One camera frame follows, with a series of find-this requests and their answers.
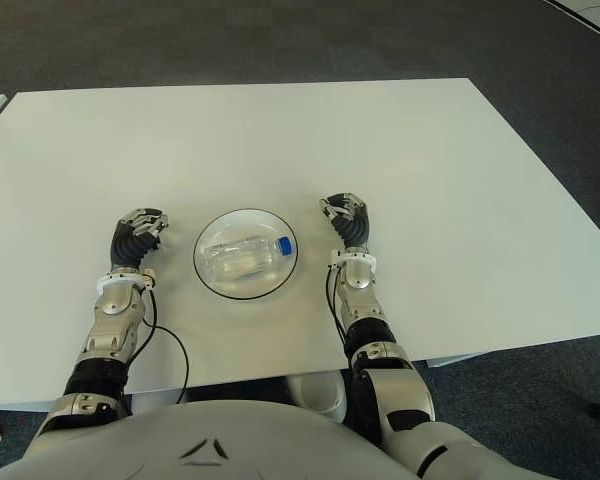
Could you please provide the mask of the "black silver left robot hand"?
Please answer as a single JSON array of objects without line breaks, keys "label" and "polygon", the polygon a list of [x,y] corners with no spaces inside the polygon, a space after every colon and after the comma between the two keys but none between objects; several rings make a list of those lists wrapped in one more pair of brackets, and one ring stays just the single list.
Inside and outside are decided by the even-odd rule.
[{"label": "black silver left robot hand", "polygon": [[144,256],[159,248],[168,224],[168,215],[154,208],[134,209],[119,219],[110,244],[111,269],[138,270]]}]

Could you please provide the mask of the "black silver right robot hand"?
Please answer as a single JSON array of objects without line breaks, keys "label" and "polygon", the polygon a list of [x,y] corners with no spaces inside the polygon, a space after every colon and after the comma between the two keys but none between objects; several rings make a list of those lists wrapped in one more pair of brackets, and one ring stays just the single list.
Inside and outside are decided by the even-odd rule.
[{"label": "black silver right robot hand", "polygon": [[320,210],[346,249],[367,248],[370,222],[366,204],[353,193],[337,193],[319,200]]}]

